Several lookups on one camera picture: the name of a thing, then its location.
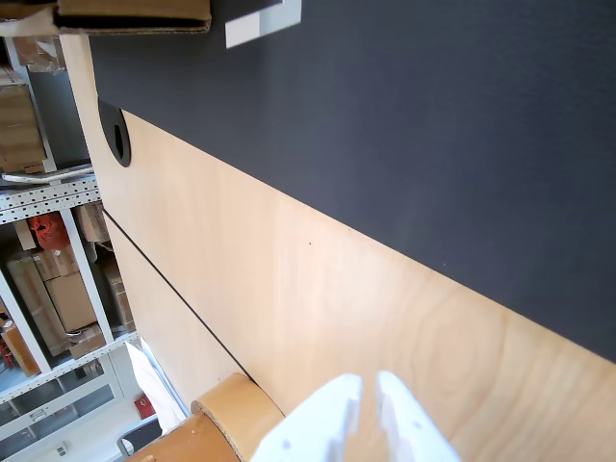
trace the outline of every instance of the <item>white metal shelf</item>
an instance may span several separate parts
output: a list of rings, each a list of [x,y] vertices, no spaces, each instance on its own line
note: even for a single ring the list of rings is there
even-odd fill
[[[105,314],[103,301],[100,298],[100,293],[98,292],[96,282],[94,281],[94,275],[92,274],[90,264],[88,263],[86,251],[82,245],[79,231],[77,230],[77,223],[75,223],[75,218],[70,210],[62,210],[60,213],[62,215],[62,220],[64,221],[64,226],[66,227],[66,232],[68,233],[68,238],[70,239],[70,244],[73,247],[73,253],[75,254],[75,260],[79,266],[81,277],[84,281],[84,285],[86,286],[86,292],[88,293],[90,303],[92,304],[92,309],[96,315],[96,321],[98,322],[98,326],[103,333],[105,342],[110,344],[114,341],[114,334],[109,326],[109,320]]]
[[[39,375],[30,377],[27,380],[19,383],[18,385],[0,392],[0,404],[7,402],[9,399],[13,399],[20,395],[23,395],[30,390],[34,390],[43,383],[50,382],[51,380],[54,380],[67,372],[84,366],[90,361],[104,356],[105,354],[109,353],[110,351],[113,351],[114,349],[122,347],[124,345],[124,342],[134,342],[138,338],[139,334],[137,332],[128,332],[118,337],[112,343],[105,345],[97,349],[96,351],[93,351],[92,353],[88,353],[79,359],[69,359],[65,363],[62,363],[60,366],[54,368],[51,372],[40,373]]]
[[[96,200],[100,200],[100,192],[93,175],[60,185],[0,193],[0,224],[66,210]]]

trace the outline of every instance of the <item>white wall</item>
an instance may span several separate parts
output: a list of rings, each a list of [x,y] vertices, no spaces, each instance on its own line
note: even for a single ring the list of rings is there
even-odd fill
[[[40,453],[32,462],[112,462],[120,456],[117,437],[141,420],[134,402],[141,395],[141,389],[133,374],[126,346],[112,351],[110,356],[124,400],[99,416],[78,425],[62,440],[51,441],[49,446],[46,446],[46,452]],[[56,453],[56,447],[63,441],[67,452],[60,457]]]

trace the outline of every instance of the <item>cardboard box on shelf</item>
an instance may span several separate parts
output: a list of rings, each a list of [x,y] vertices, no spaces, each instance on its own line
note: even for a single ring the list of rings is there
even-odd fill
[[[70,347],[70,354],[74,359],[79,359],[85,354],[106,345],[103,333],[96,322],[79,335],[71,336],[70,342],[72,343],[72,346]]]
[[[45,152],[26,83],[0,67],[0,167],[6,172],[42,167]]]
[[[66,331],[32,257],[13,257],[7,267],[49,352],[57,356],[66,351],[69,346]]]
[[[68,276],[73,272],[79,271],[79,265],[77,265],[75,254],[70,245],[62,250],[52,250],[51,253],[53,254],[60,276]]]
[[[13,42],[19,63],[30,72],[56,74],[66,69],[59,36],[16,37]]]
[[[104,243],[109,240],[107,224],[103,217],[103,203],[100,200],[75,207],[75,215],[86,241]]]
[[[24,371],[26,376],[30,377],[36,373],[40,373],[39,365],[35,358],[32,356],[30,349],[23,340],[23,337],[19,333],[19,329],[13,323],[13,321],[5,322],[2,327],[2,340],[7,343],[7,347],[17,360],[17,364]]]
[[[52,250],[41,250],[32,254],[32,259],[37,265],[38,274],[43,281],[54,277],[60,277],[60,270]]]
[[[63,250],[40,250],[32,254],[38,274],[43,281],[60,276],[68,276],[79,271],[75,254],[69,245]]]
[[[17,237],[19,238],[21,248],[24,250],[37,248],[37,243],[35,243],[35,238],[32,236],[32,231],[30,231],[30,226],[28,226],[27,219],[19,219],[18,221],[14,221],[13,226],[17,232]]]
[[[45,282],[47,292],[62,320],[64,330],[72,332],[96,321],[81,273],[73,272]]]
[[[128,304],[128,297],[124,290],[122,276],[119,273],[116,259],[110,259],[103,265],[103,273],[105,279],[111,288],[114,306],[118,317],[124,328],[128,331],[135,330],[135,321],[133,321],[133,313]]]
[[[209,0],[7,1],[0,3],[0,18],[3,37],[207,32],[212,23]]]

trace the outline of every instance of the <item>wooden desk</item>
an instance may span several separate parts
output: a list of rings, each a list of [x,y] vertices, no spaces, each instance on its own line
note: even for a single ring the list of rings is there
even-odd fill
[[[379,370],[463,460],[616,458],[616,366],[130,114],[121,167],[88,41],[63,47],[106,210],[282,411],[342,372],[364,377],[347,460],[385,460]],[[137,328],[188,402],[237,366],[110,227]]]

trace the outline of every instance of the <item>metal shelving unit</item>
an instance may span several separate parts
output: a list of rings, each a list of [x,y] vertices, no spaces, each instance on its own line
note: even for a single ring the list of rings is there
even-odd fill
[[[31,390],[34,390],[40,385],[50,382],[51,380],[54,380],[67,372],[80,368],[83,365],[89,363],[90,361],[93,361],[94,359],[105,356],[114,349],[122,347],[125,342],[134,343],[138,340],[138,338],[139,334],[137,332],[128,332],[119,336],[110,344],[105,345],[102,348],[93,351],[92,353],[88,353],[79,359],[69,359],[68,361],[62,363],[60,366],[57,366],[48,373],[40,373],[38,375],[29,377],[18,385],[0,392],[0,404],[7,402],[10,399],[16,398],[20,395],[23,395],[24,393],[27,393]]]
[[[43,111],[40,110],[41,107],[32,86],[32,82],[40,79],[40,76],[37,76],[37,79],[33,77],[31,80],[28,69],[18,62],[13,40],[6,38],[5,42],[13,69],[26,81],[31,93],[42,144],[47,156],[47,159],[43,161],[45,172],[55,172],[57,171],[56,161],[41,117],[41,114],[45,111],[49,113],[50,108],[43,105]],[[54,130],[54,132],[50,133],[53,135],[58,131],[60,124],[58,121],[52,120],[51,125],[53,128],[50,130]],[[69,133],[75,132],[73,125],[68,130]],[[49,360],[49,356],[45,354],[44,346],[37,341],[37,336],[33,332],[34,327],[31,327],[27,321],[27,314],[24,316],[24,312],[22,312],[19,305],[20,297],[13,294],[11,285],[6,279],[8,276],[0,271],[0,296],[2,296],[11,318],[40,368],[40,373],[32,377],[26,377],[20,369],[6,370],[0,374],[0,448],[4,451],[11,448],[8,452],[8,458],[5,459],[3,457],[7,457],[7,454],[0,450],[0,459],[7,461],[24,460],[24,457],[27,458],[29,454],[40,450],[42,446],[61,442],[63,435],[68,434],[76,425],[95,417],[98,413],[116,405],[123,399],[116,379],[116,372],[108,354],[122,347],[126,342],[137,341],[139,334],[128,332],[114,336],[98,287],[94,281],[94,275],[84,247],[85,243],[82,242],[82,237],[71,211],[73,207],[100,199],[98,185],[93,174],[62,181],[52,181],[45,186],[15,185],[15,188],[9,187],[0,192],[0,226],[13,227],[11,223],[20,219],[50,212],[60,212],[75,255],[75,261],[81,272],[86,292],[106,343],[96,351],[76,360],[69,359],[68,354],[58,356],[54,358],[54,361],[60,359],[63,362],[54,366],[53,361]],[[78,378],[72,377],[72,374],[83,374],[83,371],[90,368],[94,363],[98,365],[97,368],[102,367],[104,370],[102,375],[85,383],[80,383]],[[30,405],[23,405],[24,402],[32,404],[32,399],[38,401],[39,398],[45,396],[50,398],[49,394],[44,393],[43,390],[49,387],[54,388],[54,391],[60,394],[54,395],[41,405],[37,404],[37,409],[31,409]]]
[[[94,175],[75,178],[60,185],[0,192],[0,224],[67,210],[96,200],[100,200],[100,193]]]

